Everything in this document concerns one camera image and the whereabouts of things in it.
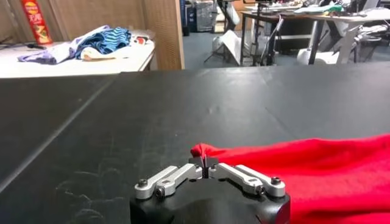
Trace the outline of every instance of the red can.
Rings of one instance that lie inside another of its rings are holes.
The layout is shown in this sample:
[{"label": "red can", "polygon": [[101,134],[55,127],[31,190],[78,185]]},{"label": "red can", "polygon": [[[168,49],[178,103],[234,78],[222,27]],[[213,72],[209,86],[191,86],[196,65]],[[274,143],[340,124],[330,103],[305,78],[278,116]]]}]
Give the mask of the red can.
[{"label": "red can", "polygon": [[53,43],[46,26],[37,0],[21,0],[23,10],[29,20],[32,32],[38,44]]}]

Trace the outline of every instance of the red fabric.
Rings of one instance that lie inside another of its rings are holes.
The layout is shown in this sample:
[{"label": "red fabric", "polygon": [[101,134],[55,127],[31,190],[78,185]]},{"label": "red fabric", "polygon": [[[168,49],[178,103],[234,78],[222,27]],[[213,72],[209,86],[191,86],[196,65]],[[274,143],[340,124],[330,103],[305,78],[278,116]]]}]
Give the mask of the red fabric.
[{"label": "red fabric", "polygon": [[390,135],[235,149],[199,144],[191,153],[281,177],[291,223],[390,223]]}]

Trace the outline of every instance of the screw head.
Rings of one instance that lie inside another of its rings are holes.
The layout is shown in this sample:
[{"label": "screw head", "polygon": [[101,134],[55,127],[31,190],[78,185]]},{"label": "screw head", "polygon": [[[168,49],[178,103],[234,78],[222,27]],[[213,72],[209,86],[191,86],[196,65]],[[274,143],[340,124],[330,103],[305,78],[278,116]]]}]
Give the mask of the screw head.
[{"label": "screw head", "polygon": [[155,195],[157,198],[164,198],[165,197],[165,190],[164,188],[160,187],[156,189]]},{"label": "screw head", "polygon": [[271,184],[272,185],[277,185],[277,184],[280,184],[282,181],[280,180],[279,177],[272,177],[271,178]]},{"label": "screw head", "polygon": [[265,188],[264,188],[263,186],[257,186],[255,190],[256,190],[256,193],[257,193],[258,195],[261,195],[261,194],[264,193]]},{"label": "screw head", "polygon": [[147,186],[147,179],[140,179],[138,182],[138,187],[146,187]]}]

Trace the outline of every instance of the blue striped cloth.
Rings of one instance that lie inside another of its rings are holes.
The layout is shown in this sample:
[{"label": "blue striped cloth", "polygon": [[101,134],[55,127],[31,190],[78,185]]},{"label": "blue striped cloth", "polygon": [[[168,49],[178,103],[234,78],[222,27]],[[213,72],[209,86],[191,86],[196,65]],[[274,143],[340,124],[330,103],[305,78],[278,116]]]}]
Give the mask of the blue striped cloth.
[{"label": "blue striped cloth", "polygon": [[117,27],[107,29],[86,38],[76,50],[76,58],[80,59],[81,52],[86,47],[93,47],[101,54],[112,53],[130,43],[131,33],[128,29]]}]

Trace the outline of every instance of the purple cloth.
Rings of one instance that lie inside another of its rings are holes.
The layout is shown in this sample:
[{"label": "purple cloth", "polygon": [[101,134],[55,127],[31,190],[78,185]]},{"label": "purple cloth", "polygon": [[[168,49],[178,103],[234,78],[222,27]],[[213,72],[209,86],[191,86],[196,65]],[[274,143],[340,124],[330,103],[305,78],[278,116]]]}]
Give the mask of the purple cloth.
[{"label": "purple cloth", "polygon": [[92,30],[91,32],[88,32],[87,34],[81,37],[77,37],[72,42],[62,43],[57,46],[50,47],[46,50],[42,50],[34,54],[22,55],[18,57],[18,60],[37,62],[37,63],[49,64],[49,65],[59,64],[67,59],[74,58],[77,48],[81,43],[84,42],[85,39],[87,39],[88,37],[96,33],[107,30],[109,28],[110,27],[108,25],[101,26],[97,29]]}]

